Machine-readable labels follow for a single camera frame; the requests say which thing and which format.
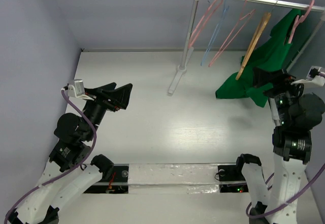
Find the green t shirt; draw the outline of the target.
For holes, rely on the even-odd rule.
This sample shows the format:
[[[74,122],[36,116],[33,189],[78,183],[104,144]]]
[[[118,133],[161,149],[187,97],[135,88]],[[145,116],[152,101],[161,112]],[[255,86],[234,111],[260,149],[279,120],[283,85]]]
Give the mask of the green t shirt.
[[[270,38],[252,52],[239,80],[236,80],[237,73],[233,73],[217,89],[215,92],[217,99],[251,98],[257,106],[265,106],[268,98],[263,92],[272,88],[272,84],[254,88],[253,68],[257,67],[268,72],[284,68],[284,61],[292,46],[288,39],[297,16],[301,16],[301,10],[292,9],[273,26]]]

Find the pink plastic hanger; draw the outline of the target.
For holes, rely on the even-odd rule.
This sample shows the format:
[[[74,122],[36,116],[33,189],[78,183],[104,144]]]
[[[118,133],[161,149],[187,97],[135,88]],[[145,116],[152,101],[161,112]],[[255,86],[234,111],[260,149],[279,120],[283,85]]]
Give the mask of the pink plastic hanger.
[[[314,6],[314,2],[315,2],[315,0],[311,0],[310,5],[307,8],[307,10],[306,10],[306,12],[305,12],[304,15],[302,15],[302,16],[299,16],[298,15],[298,16],[296,16],[296,18],[294,20],[294,24],[293,24],[292,29],[291,29],[291,32],[290,32],[290,35],[289,35],[289,38],[288,38],[288,44],[291,44],[292,43],[292,40],[293,40],[295,31],[296,31],[298,25],[300,23],[303,23],[305,21],[305,19],[307,18],[307,16],[309,15],[309,13],[312,10],[312,7]]]

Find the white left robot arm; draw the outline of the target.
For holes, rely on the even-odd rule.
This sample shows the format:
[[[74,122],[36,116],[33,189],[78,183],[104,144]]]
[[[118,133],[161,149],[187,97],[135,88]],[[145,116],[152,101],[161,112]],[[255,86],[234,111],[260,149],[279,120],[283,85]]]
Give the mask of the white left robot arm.
[[[114,164],[106,156],[96,155],[89,164],[85,161],[94,150],[106,112],[125,110],[132,88],[131,83],[117,87],[115,82],[86,88],[81,79],[75,79],[61,89],[76,113],[65,113],[57,121],[58,141],[41,177],[7,212],[5,223],[59,223],[62,211],[89,187],[114,177]]]

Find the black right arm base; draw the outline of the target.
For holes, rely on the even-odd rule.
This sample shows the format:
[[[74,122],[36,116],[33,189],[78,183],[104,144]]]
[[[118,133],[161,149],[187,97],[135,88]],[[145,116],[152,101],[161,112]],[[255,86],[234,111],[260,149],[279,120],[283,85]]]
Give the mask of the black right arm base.
[[[218,165],[214,178],[219,182],[219,191],[221,193],[248,192],[245,178],[234,164]]]

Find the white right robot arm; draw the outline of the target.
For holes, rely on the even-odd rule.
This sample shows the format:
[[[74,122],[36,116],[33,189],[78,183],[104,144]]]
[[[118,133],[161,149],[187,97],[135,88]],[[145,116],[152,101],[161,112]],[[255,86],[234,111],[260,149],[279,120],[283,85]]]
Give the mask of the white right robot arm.
[[[242,154],[237,158],[234,174],[245,179],[251,202],[246,209],[249,223],[297,223],[298,198],[324,171],[300,188],[302,175],[311,158],[311,130],[324,114],[324,101],[305,87],[324,86],[324,68],[312,66],[305,79],[296,79],[285,70],[267,72],[253,69],[253,86],[269,83],[268,97],[275,128],[272,134],[274,173],[270,187],[264,178],[259,157]]]

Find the orange wooden hanger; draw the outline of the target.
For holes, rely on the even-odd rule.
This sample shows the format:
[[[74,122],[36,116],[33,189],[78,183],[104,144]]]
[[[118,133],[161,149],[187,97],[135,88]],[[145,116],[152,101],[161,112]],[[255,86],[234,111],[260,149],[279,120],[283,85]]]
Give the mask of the orange wooden hanger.
[[[268,22],[269,22],[269,20],[271,18],[271,14],[272,14],[274,8],[276,7],[277,3],[278,3],[278,1],[275,2],[274,6],[273,6],[273,8],[272,8],[272,10],[270,12],[265,12],[263,14],[263,16],[262,16],[262,18],[261,18],[261,20],[260,20],[254,34],[253,34],[253,37],[252,37],[252,39],[250,41],[250,44],[248,46],[248,49],[247,49],[246,54],[244,56],[244,59],[241,62],[240,69],[239,69],[239,71],[238,71],[238,73],[236,75],[236,80],[239,80],[239,78],[242,76],[242,74],[244,72],[244,69],[245,69],[245,67],[246,67],[246,65],[247,65],[247,63],[248,63],[248,61],[249,61],[249,59],[250,59],[250,57],[251,57],[251,55],[252,55],[252,53],[253,53],[256,45],[257,45],[257,43],[258,43],[258,41],[259,41],[259,39],[260,39],[260,37],[261,37],[261,35],[263,33],[263,31],[264,31],[264,29],[267,26],[267,24],[268,24]]]

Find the pink hanger middle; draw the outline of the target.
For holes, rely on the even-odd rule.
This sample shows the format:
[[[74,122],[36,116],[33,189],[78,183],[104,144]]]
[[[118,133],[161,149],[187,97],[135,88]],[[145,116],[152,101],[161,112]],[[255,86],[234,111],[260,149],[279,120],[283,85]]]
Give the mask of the pink hanger middle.
[[[221,54],[225,51],[225,49],[231,44],[234,38],[239,34],[239,32],[244,28],[244,26],[250,21],[252,16],[255,14],[255,9],[252,9],[249,12],[245,13],[245,6],[247,2],[248,0],[244,1],[242,10],[240,12],[239,18],[235,26],[233,27],[233,29],[231,30],[231,32],[229,33],[229,35],[227,36],[223,44],[221,45],[219,51],[214,55],[214,57],[209,62],[208,67],[211,67],[215,63],[215,61],[221,56]]]

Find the pink hanger leftmost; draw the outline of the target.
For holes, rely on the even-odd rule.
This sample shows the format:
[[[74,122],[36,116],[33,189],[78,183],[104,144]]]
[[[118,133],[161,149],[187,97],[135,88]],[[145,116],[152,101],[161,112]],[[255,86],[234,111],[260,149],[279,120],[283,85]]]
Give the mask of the pink hanger leftmost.
[[[205,28],[206,24],[210,20],[211,16],[219,9],[219,7],[223,4],[223,0],[214,0],[212,4],[209,5],[209,7],[206,9],[205,13],[197,23],[196,27],[191,33],[191,36],[189,38],[188,42],[188,48],[193,47],[196,40],[198,39],[199,35]]]

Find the white clothes rack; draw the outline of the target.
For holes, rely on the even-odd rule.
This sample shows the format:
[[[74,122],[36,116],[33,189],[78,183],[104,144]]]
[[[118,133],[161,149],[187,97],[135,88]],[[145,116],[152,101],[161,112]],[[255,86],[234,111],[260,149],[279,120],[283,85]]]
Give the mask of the white clothes rack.
[[[177,67],[176,75],[168,89],[168,95],[174,94],[182,75],[186,73],[187,63],[189,62],[191,55],[194,51],[193,45],[194,45],[195,41],[197,40],[201,31],[204,29],[206,23],[211,18],[212,14],[220,6],[219,4],[217,4],[216,7],[214,9],[212,9],[212,7],[215,5],[215,3],[217,1],[218,0],[215,0],[208,7],[205,14],[202,16],[202,18],[198,22],[197,26],[193,27],[196,13],[197,13],[197,7],[198,7],[198,3],[199,3],[199,0],[193,0],[190,21],[189,21],[189,25],[188,25],[187,37],[185,40],[185,45],[184,45],[183,54],[182,54],[182,61],[181,61],[180,65]],[[317,32],[320,30],[320,28],[324,25],[324,7],[315,6],[314,1],[312,1],[311,4],[309,4],[309,5],[298,4],[298,3],[293,3],[293,2],[286,2],[286,1],[279,1],[279,0],[241,0],[241,1],[259,3],[259,4],[264,4],[264,5],[273,5],[275,7],[284,7],[284,8],[305,10],[306,13],[302,17],[295,20],[293,28],[292,28],[293,30],[296,30],[297,26],[307,18],[308,14],[310,12],[312,12],[312,11],[321,12],[321,17],[320,17],[318,24],[316,25],[314,30],[311,32],[311,34],[307,37],[307,39],[304,41],[303,45],[297,50],[294,57],[288,63],[288,65],[286,67],[286,69],[288,71],[290,71],[294,67],[294,65],[297,63],[298,59],[303,54],[303,52],[305,51],[307,46],[310,44],[310,42],[312,41],[314,36],[317,34]]]

